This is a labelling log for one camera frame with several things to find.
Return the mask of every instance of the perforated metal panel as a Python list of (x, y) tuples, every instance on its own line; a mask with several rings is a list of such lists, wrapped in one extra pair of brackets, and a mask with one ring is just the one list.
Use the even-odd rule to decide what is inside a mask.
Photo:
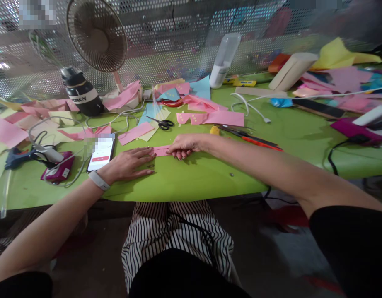
[[(90, 67), (69, 40), (67, 1), (57, 2), (57, 25), (39, 30), (65, 66), (83, 70), (98, 92), (115, 88), (109, 73)], [(340, 9), (294, 8), (289, 0), (108, 0), (121, 19), (128, 53), (119, 70), (124, 85), (144, 86), (178, 77), (196, 80), (212, 69), (224, 34), (242, 41), (230, 72), (267, 69), (282, 53), (320, 48), (340, 36), (350, 50), (371, 50), (382, 43), (382, 1), (347, 0)], [(57, 66), (33, 50), (28, 31), (19, 29), (18, 1), (0, 0), (0, 94), (9, 100), (65, 98)]]

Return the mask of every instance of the forearm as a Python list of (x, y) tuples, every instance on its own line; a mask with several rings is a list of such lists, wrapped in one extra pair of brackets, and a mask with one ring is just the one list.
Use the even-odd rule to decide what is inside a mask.
[(382, 204), (348, 181), (284, 152), (212, 136), (202, 147), (264, 183), (293, 195), (307, 216), (332, 205), (382, 211)]
[(33, 221), (0, 256), (0, 281), (50, 260), (102, 194), (87, 179)]

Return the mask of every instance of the magenta device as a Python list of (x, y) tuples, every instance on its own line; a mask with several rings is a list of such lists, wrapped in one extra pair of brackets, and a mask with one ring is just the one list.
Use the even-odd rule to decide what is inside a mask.
[[(67, 151), (67, 152), (63, 152), (61, 154), (62, 154), (62, 156), (64, 156), (64, 159), (67, 159), (73, 153), (71, 151)], [(49, 173), (49, 176), (46, 176), (46, 180), (49, 181), (49, 182), (52, 182), (54, 184), (60, 184), (61, 181), (67, 180), (68, 175), (70, 174), (70, 171), (71, 171), (71, 168), (72, 168), (72, 164), (74, 163), (74, 159), (75, 159), (75, 157), (68, 159), (66, 162), (64, 162), (57, 169), (51, 171)], [(43, 174), (41, 176), (41, 180), (44, 179), (44, 176), (46, 175), (46, 171), (47, 170), (48, 169), (46, 169), (43, 172)]]
[(348, 138), (354, 137), (356, 135), (364, 135), (370, 140), (368, 142), (362, 143), (362, 146), (376, 146), (382, 143), (382, 135), (378, 135), (376, 132), (368, 129), (365, 126), (359, 126), (353, 123), (357, 118), (342, 118), (331, 124), (331, 127), (342, 133)]

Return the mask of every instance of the green table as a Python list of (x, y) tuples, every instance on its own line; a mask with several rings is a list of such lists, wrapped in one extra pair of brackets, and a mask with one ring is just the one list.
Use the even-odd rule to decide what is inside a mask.
[[(235, 91), (232, 86), (212, 90), (212, 100), (224, 106), (230, 106), (238, 99), (230, 94)], [(334, 145), (345, 140), (339, 132), (330, 128), (330, 122), (324, 118), (295, 108), (275, 108), (267, 98), (252, 102), (272, 123), (266, 124), (253, 110), (245, 118), (245, 126), (255, 129), (255, 136), (279, 144), (287, 153), (298, 156), (318, 167), (331, 171), (327, 156)], [(176, 112), (186, 110), (186, 106), (168, 108), (171, 111), (169, 120), (176, 123)], [(237, 106), (236, 111), (245, 112), (244, 106)], [(100, 125), (108, 122), (113, 117), (103, 115), (90, 121), (90, 125)], [(115, 130), (126, 125), (126, 120), (112, 124)], [(131, 127), (135, 120), (130, 120)], [(125, 146), (119, 142), (115, 146), (115, 154), (119, 152), (145, 146), (162, 146), (173, 142), (178, 134), (182, 133), (209, 133), (212, 125), (178, 125), (170, 131), (158, 130), (155, 135), (145, 142), (132, 141)], [(239, 139), (224, 133), (225, 137)], [(60, 151), (81, 149), (83, 142), (62, 143), (58, 146)], [(333, 161), (339, 173), (347, 179), (371, 177), (382, 175), (382, 147), (360, 147), (347, 145), (338, 148), (333, 154)], [(267, 189), (263, 183), (256, 181), (247, 174), (242, 173), (231, 165), (209, 156), (205, 153), (192, 154), (185, 161), (178, 161), (171, 156), (158, 157), (153, 161), (156, 174), (147, 178), (138, 179), (127, 183), (116, 183), (104, 194), (104, 198), (113, 201), (193, 201), (226, 197)], [(74, 166), (68, 181), (76, 175), (81, 164), (81, 157), (75, 159)], [(37, 162), (24, 163), (19, 169), (12, 172), (8, 209), (22, 209), (36, 206), (54, 204), (87, 178), (84, 172), (79, 179), (69, 188), (54, 187), (41, 181), (39, 178), (44, 166)], [(0, 181), (0, 206), (4, 188), (4, 179)]]

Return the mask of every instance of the scissors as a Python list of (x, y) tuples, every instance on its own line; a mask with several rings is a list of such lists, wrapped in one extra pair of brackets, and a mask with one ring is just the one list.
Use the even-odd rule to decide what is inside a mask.
[(158, 122), (158, 126), (162, 130), (168, 130), (171, 126), (174, 126), (174, 123), (170, 120), (159, 121), (159, 120), (156, 120), (156, 119), (148, 117), (148, 116), (147, 116), (147, 118), (150, 118), (150, 119)]

